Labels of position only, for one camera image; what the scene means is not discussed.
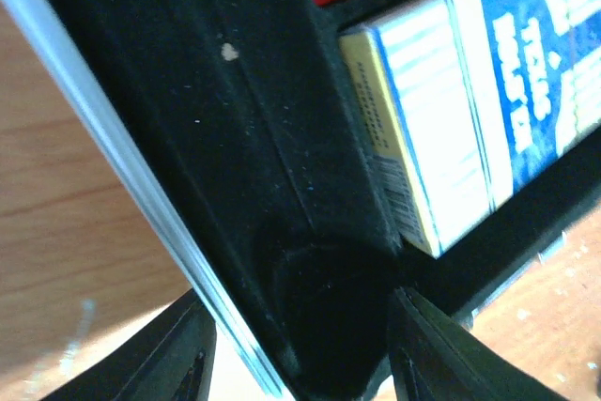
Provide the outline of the blue Texas Hold'em card box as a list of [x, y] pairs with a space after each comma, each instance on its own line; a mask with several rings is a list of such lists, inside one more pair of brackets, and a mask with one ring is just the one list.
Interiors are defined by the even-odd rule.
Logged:
[[339, 43], [395, 224], [432, 257], [600, 122], [600, 0], [417, 0]]

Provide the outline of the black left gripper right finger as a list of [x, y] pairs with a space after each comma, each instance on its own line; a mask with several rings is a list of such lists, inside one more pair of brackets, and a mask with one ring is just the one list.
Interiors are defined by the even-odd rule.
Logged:
[[389, 361], [399, 400], [563, 400], [411, 288], [390, 298]]

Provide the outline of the aluminium poker set case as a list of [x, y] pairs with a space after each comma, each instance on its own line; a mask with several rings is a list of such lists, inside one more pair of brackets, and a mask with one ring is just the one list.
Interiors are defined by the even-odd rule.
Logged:
[[417, 0], [2, 1], [274, 400], [372, 399], [395, 290], [469, 331], [600, 197], [599, 122], [441, 256], [400, 235], [339, 40]]

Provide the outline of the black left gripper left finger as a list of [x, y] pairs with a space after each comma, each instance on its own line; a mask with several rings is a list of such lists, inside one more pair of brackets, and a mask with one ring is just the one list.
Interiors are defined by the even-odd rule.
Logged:
[[207, 400], [215, 321], [189, 290], [131, 339], [47, 400]]

